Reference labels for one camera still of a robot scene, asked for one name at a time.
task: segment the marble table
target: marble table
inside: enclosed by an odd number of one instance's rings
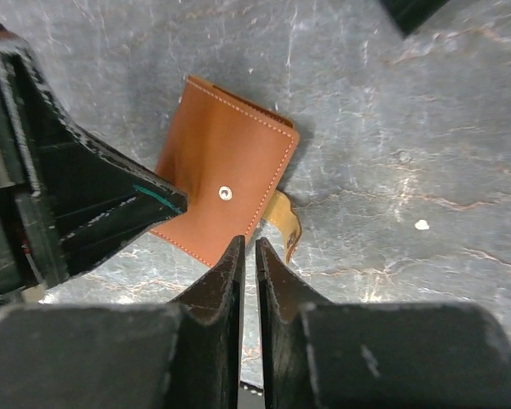
[[[451,0],[405,41],[377,0],[0,0],[0,21],[148,168],[188,73],[290,116],[291,267],[336,302],[479,302],[511,337],[511,0]],[[146,234],[44,301],[165,302],[204,271]],[[253,245],[247,273],[242,378],[261,385]]]

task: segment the tan leather strap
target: tan leather strap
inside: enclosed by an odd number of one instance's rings
[[[263,219],[282,233],[286,264],[289,263],[302,234],[299,216],[293,211],[290,199],[284,193],[275,190],[263,213]]]

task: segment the black plastic part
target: black plastic part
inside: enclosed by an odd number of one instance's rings
[[[267,409],[511,409],[511,345],[468,303],[332,304],[256,243]]]
[[[171,408],[237,409],[244,322],[244,236],[172,303],[186,312],[172,363]]]
[[[381,0],[405,37],[411,35],[449,0]]]
[[[18,270],[0,273],[0,297],[86,273],[186,210],[182,192],[78,127],[28,44],[0,31],[0,228]]]
[[[1,308],[0,408],[237,409],[243,306],[239,236],[163,306]]]

